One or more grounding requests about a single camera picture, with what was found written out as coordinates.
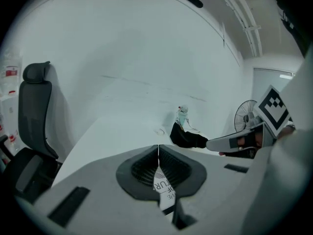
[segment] office chair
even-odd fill
[[[4,146],[6,136],[0,138],[0,148],[11,159],[3,177],[13,193],[30,203],[51,187],[61,163],[45,137],[45,118],[52,84],[45,81],[50,62],[28,65],[23,72],[24,81],[19,93],[19,134],[29,147],[14,157]]]

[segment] chair headrest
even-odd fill
[[[42,83],[45,80],[45,69],[50,61],[28,65],[23,72],[23,79],[27,83]]]

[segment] ceiling pipe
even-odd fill
[[[241,9],[239,8],[238,4],[236,3],[236,1],[235,0],[224,0],[224,1],[233,10],[237,19],[239,20],[240,24],[242,25],[243,29],[249,28],[249,24],[248,24],[246,18],[244,17]],[[253,57],[256,57],[257,56],[256,46],[255,46],[255,42],[254,42],[254,39],[252,37],[251,31],[248,30],[245,33],[246,33],[246,36],[247,36],[247,39],[248,39],[248,42],[249,42],[249,45],[251,48],[252,55],[253,55]]]
[[[246,0],[239,0],[239,2],[241,3],[241,5],[243,6],[249,20],[251,21],[251,26],[256,26],[257,27],[257,24],[254,20],[254,17],[253,17],[253,14],[246,2]],[[258,49],[259,49],[259,55],[260,57],[263,56],[263,50],[262,50],[262,43],[261,43],[261,38],[260,38],[260,34],[259,34],[259,30],[258,28],[254,30],[254,33],[255,33],[255,36],[256,36],[256,40],[257,40],[257,43],[258,43]]]

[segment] light fixture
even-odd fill
[[[280,78],[289,79],[289,80],[292,79],[292,76],[287,76],[287,75],[280,75],[279,77],[280,77]]]

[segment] table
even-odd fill
[[[90,162],[154,144],[173,144],[169,137],[171,129],[171,126],[157,126],[132,119],[121,121],[107,117],[99,118],[76,143],[53,185]],[[207,149],[190,150],[218,155],[217,152]]]

